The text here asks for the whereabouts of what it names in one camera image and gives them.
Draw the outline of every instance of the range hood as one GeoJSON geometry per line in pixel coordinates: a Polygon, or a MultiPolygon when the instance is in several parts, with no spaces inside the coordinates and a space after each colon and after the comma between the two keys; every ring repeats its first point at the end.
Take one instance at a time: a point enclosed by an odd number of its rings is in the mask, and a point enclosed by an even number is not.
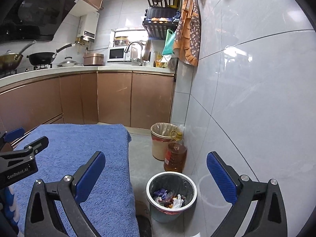
{"type": "Polygon", "coordinates": [[[0,42],[51,41],[78,0],[17,0],[0,25],[0,42]]]}

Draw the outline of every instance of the microwave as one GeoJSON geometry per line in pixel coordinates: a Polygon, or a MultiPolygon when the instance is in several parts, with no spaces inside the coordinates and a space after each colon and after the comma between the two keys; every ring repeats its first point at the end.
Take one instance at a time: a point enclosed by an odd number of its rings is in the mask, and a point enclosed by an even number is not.
{"type": "Polygon", "coordinates": [[[130,46],[128,53],[125,53],[125,49],[127,46],[117,46],[117,47],[110,47],[108,52],[108,62],[114,61],[131,61],[132,59],[138,58],[138,49],[130,46]]]}

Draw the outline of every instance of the faucet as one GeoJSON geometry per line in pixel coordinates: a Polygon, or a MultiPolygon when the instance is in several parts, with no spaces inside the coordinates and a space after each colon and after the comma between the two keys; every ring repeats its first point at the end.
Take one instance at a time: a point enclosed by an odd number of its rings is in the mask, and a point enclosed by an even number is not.
{"type": "Polygon", "coordinates": [[[130,49],[130,46],[131,46],[131,44],[133,44],[133,43],[139,44],[140,47],[142,48],[141,53],[140,53],[140,62],[138,62],[138,65],[139,65],[139,66],[142,66],[144,61],[143,61],[143,58],[142,58],[143,44],[142,44],[141,42],[138,42],[138,41],[130,42],[130,43],[128,44],[128,46],[126,47],[126,49],[125,49],[124,52],[125,52],[125,53],[128,53],[128,50],[130,49]]]}

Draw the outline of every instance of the frying pan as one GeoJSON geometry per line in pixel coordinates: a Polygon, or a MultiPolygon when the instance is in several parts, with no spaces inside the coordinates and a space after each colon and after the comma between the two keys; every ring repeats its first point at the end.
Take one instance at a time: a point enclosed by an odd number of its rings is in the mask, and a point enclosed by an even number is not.
{"type": "Polygon", "coordinates": [[[21,60],[23,58],[22,53],[35,44],[36,41],[30,42],[28,45],[23,47],[23,49],[19,53],[11,52],[10,50],[7,50],[6,54],[3,54],[0,56],[0,72],[7,72],[15,70],[18,65],[21,63],[21,60]]]}
{"type": "Polygon", "coordinates": [[[74,45],[75,43],[69,43],[62,48],[56,50],[56,52],[38,52],[27,55],[26,57],[30,60],[30,63],[33,66],[49,65],[55,60],[57,53],[74,45]]]}

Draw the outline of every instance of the tile floor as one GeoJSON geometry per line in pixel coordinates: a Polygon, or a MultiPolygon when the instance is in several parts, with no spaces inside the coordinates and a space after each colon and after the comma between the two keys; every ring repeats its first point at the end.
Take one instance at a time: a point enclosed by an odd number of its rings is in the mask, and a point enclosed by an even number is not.
{"type": "MultiPolygon", "coordinates": [[[[129,145],[130,176],[135,194],[135,199],[145,202],[146,184],[151,177],[164,172],[163,161],[156,160],[151,154],[151,137],[133,134],[133,129],[128,129],[132,141],[129,145]]],[[[152,219],[153,237],[183,237],[184,221],[183,215],[170,223],[159,223],[152,219]]]]}

